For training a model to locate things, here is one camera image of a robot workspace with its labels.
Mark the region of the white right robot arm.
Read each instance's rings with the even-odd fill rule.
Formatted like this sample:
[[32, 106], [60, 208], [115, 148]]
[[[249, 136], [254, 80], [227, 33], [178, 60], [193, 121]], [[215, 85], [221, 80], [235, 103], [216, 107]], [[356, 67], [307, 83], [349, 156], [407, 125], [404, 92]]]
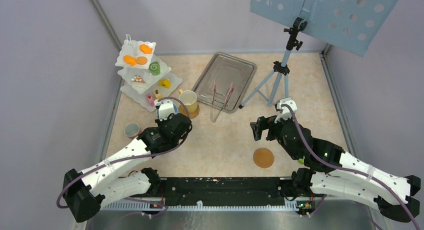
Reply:
[[276, 140], [303, 168], [291, 175], [296, 194], [326, 194], [356, 201], [398, 222], [411, 222], [420, 213], [414, 195], [421, 188], [419, 177], [397, 177], [379, 170], [327, 140], [312, 137], [311, 131], [293, 119], [275, 121], [259, 117], [250, 123], [254, 140], [267, 130], [267, 141]]

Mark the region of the pink cat-paw tongs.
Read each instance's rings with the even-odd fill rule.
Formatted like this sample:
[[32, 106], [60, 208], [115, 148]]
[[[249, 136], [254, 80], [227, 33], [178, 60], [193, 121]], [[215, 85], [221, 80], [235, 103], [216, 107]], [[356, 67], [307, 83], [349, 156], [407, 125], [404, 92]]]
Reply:
[[[230, 97], [234, 91], [234, 87], [235, 87], [234, 82], [231, 82], [226, 93], [221, 94], [217, 92], [217, 83], [216, 81], [214, 81], [213, 87], [212, 87], [211, 110], [210, 110], [210, 118], [212, 123], [216, 123], [221, 112], [228, 105]], [[215, 113], [216, 103], [220, 104], [220, 106], [217, 107], [218, 111]]]

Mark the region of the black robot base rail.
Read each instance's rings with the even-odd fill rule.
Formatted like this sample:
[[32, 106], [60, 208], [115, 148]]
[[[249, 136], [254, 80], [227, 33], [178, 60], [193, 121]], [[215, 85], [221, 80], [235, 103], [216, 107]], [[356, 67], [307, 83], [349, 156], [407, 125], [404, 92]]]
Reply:
[[153, 184], [143, 199], [163, 200], [167, 206], [280, 206], [312, 192], [280, 177], [168, 177]]

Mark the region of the orange fish pastry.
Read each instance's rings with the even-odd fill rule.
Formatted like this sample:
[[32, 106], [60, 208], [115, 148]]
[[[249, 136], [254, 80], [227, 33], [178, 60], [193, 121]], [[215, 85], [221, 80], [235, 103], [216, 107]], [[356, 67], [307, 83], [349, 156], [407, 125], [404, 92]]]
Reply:
[[153, 53], [153, 48], [151, 48], [149, 45], [147, 44], [142, 44], [139, 46], [140, 51], [143, 54], [152, 54]]
[[133, 56], [130, 56], [130, 55], [125, 55], [125, 56], [123, 57], [123, 61], [124, 61], [125, 63], [127, 63], [128, 65], [130, 65], [130, 66], [134, 66], [134, 65], [136, 65], [136, 64], [137, 64], [137, 60], [136, 60], [136, 58], [134, 58]]

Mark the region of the round brown cookie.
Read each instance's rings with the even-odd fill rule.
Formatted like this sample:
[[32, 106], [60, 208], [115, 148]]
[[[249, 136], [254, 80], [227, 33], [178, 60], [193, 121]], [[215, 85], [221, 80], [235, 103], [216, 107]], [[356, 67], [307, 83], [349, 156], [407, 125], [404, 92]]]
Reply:
[[148, 62], [148, 59], [146, 57], [137, 57], [136, 63], [139, 65], [145, 65]]

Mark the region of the yellow square cake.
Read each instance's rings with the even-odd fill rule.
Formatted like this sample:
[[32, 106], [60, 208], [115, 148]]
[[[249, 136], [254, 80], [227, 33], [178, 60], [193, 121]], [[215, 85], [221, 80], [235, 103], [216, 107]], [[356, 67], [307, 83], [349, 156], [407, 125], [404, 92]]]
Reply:
[[154, 96], [155, 96], [155, 98], [157, 100], [159, 100], [159, 99], [161, 99], [163, 97], [162, 94], [161, 94], [161, 92], [159, 91], [159, 89], [154, 89], [153, 90], [153, 94], [154, 94]]

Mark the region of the yellow transparent cup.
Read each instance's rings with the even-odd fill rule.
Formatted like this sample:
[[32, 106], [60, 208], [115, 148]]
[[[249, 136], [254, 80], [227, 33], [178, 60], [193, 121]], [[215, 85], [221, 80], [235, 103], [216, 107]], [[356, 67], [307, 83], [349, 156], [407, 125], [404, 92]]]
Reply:
[[192, 90], [179, 89], [179, 100], [186, 106], [190, 114], [198, 108], [198, 97]]

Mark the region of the woven rattan coaster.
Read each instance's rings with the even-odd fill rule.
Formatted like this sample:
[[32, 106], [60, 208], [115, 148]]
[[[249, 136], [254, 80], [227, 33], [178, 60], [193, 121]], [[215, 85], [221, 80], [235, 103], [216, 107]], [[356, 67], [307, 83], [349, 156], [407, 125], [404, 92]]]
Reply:
[[[182, 105], [179, 105], [178, 110], [180, 113], [187, 116], [187, 113]], [[200, 106], [198, 105], [197, 108], [189, 114], [189, 118], [190, 119], [196, 118], [199, 115], [199, 112], [200, 112]]]

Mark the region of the green swirl roll cake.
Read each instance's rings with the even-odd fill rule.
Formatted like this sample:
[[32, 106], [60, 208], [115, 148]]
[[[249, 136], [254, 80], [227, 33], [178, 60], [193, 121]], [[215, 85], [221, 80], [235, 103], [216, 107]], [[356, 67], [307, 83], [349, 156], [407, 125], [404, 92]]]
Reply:
[[157, 76], [161, 74], [161, 66], [158, 61], [151, 62], [148, 69], [150, 74], [153, 76]]

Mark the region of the pink cake slice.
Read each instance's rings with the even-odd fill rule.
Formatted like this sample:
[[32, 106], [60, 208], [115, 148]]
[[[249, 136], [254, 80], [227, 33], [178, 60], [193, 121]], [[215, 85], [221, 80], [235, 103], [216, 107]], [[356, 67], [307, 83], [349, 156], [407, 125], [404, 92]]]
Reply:
[[154, 107], [155, 106], [155, 100], [156, 100], [155, 96], [152, 93], [147, 93], [146, 98], [147, 98], [149, 105]]

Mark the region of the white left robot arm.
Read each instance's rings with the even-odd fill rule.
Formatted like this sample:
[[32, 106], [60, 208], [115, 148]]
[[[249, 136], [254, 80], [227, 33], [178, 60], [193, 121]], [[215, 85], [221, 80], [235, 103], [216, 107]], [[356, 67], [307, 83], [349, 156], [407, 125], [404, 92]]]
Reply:
[[63, 180], [59, 208], [68, 208], [76, 222], [85, 222], [106, 205], [136, 194], [155, 196], [160, 191], [160, 177], [156, 170], [145, 168], [122, 177], [124, 173], [153, 159], [174, 151], [182, 145], [191, 132], [192, 121], [178, 113], [168, 120], [155, 120], [156, 127], [149, 127], [134, 138], [118, 153], [81, 171], [71, 169]]

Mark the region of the white strawberry cake slice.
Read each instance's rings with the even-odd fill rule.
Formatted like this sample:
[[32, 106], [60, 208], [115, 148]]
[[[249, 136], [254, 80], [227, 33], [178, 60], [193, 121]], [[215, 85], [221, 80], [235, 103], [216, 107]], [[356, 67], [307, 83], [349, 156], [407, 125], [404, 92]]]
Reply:
[[134, 75], [131, 78], [131, 85], [139, 88], [146, 88], [148, 86], [147, 82], [140, 75]]

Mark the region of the yellow cake wedge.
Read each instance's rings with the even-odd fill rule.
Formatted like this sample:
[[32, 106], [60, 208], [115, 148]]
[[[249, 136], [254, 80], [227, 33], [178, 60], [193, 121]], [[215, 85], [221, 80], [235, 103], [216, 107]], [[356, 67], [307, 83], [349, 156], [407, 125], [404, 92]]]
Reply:
[[169, 89], [171, 87], [172, 83], [171, 83], [170, 79], [164, 78], [164, 79], [159, 80], [157, 82], [157, 85], [160, 86], [160, 87]]

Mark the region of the pink mug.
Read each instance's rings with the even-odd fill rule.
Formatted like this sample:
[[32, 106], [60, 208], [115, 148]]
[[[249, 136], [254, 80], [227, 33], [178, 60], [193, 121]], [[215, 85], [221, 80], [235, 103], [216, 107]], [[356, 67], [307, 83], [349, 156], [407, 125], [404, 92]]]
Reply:
[[141, 132], [141, 128], [137, 123], [128, 123], [125, 127], [124, 127], [124, 134], [126, 137], [134, 139], [135, 137], [137, 137]]

